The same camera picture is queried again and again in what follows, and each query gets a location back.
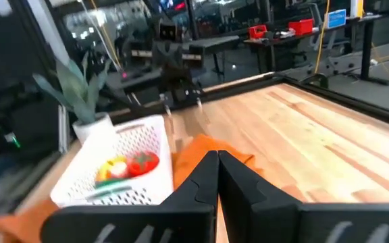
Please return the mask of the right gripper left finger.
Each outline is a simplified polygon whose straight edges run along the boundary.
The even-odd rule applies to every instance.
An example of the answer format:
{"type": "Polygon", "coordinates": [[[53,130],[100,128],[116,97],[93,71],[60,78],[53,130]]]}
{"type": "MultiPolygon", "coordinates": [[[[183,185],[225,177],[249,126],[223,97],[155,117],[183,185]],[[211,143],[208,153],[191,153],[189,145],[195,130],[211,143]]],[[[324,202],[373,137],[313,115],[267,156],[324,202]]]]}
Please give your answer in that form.
{"type": "Polygon", "coordinates": [[[219,156],[209,151],[161,206],[172,214],[162,223],[160,243],[215,243],[219,156]]]}

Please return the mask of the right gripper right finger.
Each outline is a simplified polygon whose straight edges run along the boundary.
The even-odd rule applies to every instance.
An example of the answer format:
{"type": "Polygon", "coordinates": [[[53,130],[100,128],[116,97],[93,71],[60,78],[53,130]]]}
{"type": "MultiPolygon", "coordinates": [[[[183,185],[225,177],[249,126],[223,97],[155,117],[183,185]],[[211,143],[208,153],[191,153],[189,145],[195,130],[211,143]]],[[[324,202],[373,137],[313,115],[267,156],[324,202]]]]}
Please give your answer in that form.
{"type": "Polygon", "coordinates": [[[219,152],[219,197],[229,243],[296,243],[301,201],[226,151],[219,152]]]}

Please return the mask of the red toy tomato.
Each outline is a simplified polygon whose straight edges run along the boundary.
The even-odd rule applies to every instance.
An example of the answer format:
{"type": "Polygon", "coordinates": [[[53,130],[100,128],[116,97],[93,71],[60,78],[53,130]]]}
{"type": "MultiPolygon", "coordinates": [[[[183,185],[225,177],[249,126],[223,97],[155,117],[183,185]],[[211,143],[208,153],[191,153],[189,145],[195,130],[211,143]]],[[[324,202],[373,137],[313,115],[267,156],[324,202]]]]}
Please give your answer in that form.
{"type": "Polygon", "coordinates": [[[143,151],[128,157],[127,168],[131,177],[141,176],[155,169],[159,157],[151,151],[143,151]]]}

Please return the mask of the pink toy peach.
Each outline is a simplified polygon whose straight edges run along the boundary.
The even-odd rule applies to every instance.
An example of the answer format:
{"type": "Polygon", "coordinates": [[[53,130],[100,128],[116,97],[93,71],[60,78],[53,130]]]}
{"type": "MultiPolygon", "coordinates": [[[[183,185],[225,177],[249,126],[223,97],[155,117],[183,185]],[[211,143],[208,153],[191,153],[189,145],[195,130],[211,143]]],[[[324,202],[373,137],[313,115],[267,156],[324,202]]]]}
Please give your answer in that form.
{"type": "Polygon", "coordinates": [[[115,162],[110,165],[109,175],[114,179],[123,179],[128,177],[128,166],[125,162],[115,162]]]}

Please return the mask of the orange cloth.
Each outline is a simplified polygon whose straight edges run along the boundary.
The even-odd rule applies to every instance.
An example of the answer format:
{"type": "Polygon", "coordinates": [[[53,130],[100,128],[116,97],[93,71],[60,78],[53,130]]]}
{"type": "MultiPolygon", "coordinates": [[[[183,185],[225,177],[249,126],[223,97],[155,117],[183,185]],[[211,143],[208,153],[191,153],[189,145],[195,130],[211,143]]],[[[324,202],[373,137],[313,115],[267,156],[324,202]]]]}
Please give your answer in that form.
{"type": "MultiPolygon", "coordinates": [[[[208,151],[228,151],[259,175],[263,173],[263,170],[255,165],[253,154],[244,154],[222,140],[201,134],[180,152],[172,155],[175,188],[183,183],[208,151]]],[[[58,207],[48,198],[19,215],[0,216],[2,243],[41,243],[41,227],[56,210],[58,207]]]]}

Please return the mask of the red plastic bin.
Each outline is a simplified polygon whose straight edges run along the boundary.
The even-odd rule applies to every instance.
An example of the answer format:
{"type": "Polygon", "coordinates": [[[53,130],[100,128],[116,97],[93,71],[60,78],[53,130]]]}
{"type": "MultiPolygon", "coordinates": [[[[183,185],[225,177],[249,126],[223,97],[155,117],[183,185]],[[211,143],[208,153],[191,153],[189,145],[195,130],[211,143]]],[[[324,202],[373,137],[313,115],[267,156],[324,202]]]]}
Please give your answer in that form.
{"type": "Polygon", "coordinates": [[[265,24],[251,26],[248,28],[248,32],[250,39],[265,38],[265,35],[267,34],[267,26],[265,24]]]}
{"type": "Polygon", "coordinates": [[[313,18],[289,22],[288,28],[294,30],[296,36],[310,34],[313,32],[313,18]]]}

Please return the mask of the green plant in white pot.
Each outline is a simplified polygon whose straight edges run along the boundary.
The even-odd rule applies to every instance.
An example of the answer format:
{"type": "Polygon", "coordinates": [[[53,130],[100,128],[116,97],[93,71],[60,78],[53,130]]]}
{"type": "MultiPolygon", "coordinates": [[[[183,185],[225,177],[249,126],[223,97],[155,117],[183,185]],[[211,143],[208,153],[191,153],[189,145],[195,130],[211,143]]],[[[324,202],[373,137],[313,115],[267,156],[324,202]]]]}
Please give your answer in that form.
{"type": "Polygon", "coordinates": [[[82,67],[78,67],[73,60],[64,64],[56,59],[55,64],[54,74],[59,81],[60,91],[53,88],[44,76],[33,74],[32,77],[42,90],[77,117],[72,127],[79,142],[83,144],[91,134],[96,132],[113,131],[109,114],[96,112],[99,92],[105,86],[111,61],[106,61],[101,72],[93,75],[91,79],[86,77],[88,54],[85,54],[82,59],[82,67]]]}

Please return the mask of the white perforated plastic basket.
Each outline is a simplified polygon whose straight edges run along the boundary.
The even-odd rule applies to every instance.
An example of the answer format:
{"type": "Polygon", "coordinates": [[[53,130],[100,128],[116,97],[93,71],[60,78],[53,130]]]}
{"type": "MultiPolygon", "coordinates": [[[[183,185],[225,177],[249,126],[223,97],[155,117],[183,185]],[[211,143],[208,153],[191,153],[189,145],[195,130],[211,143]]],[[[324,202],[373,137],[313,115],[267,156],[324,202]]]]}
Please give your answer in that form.
{"type": "Polygon", "coordinates": [[[174,191],[172,157],[164,119],[151,115],[119,124],[114,132],[88,137],[53,187],[50,198],[60,208],[74,205],[158,205],[174,191]],[[159,157],[158,166],[143,175],[124,179],[131,190],[100,198],[95,192],[95,176],[107,160],[131,157],[151,151],[159,157]]]}

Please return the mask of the blue sign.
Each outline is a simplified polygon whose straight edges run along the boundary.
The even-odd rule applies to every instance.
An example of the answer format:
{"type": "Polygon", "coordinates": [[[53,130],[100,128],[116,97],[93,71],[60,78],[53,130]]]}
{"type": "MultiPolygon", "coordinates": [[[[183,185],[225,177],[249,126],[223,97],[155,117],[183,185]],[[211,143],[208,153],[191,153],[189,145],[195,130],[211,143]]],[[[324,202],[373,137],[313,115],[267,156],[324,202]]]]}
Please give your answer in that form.
{"type": "Polygon", "coordinates": [[[346,9],[331,11],[326,14],[326,28],[337,28],[346,24],[346,9]]]}

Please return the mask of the black metal table frame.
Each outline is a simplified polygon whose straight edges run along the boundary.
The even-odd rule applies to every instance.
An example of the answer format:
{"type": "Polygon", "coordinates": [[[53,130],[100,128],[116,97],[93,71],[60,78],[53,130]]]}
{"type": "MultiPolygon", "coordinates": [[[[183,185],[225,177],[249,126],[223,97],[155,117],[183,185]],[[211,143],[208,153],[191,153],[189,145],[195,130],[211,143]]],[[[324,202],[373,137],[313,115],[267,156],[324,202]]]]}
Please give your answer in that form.
{"type": "MultiPolygon", "coordinates": [[[[355,99],[326,88],[303,84],[294,78],[277,72],[268,72],[209,87],[201,93],[200,100],[204,103],[208,103],[279,84],[288,84],[299,90],[303,90],[317,97],[321,97],[340,106],[347,107],[353,111],[363,113],[376,120],[389,124],[389,109],[362,101],[360,99],[355,99]]],[[[148,115],[161,114],[165,112],[165,108],[160,101],[155,101],[148,107],[135,107],[133,104],[125,102],[122,97],[117,96],[116,93],[110,90],[103,91],[102,95],[114,100],[118,105],[123,105],[128,108],[128,113],[126,115],[114,115],[111,120],[116,123],[128,122],[148,115]]]]}

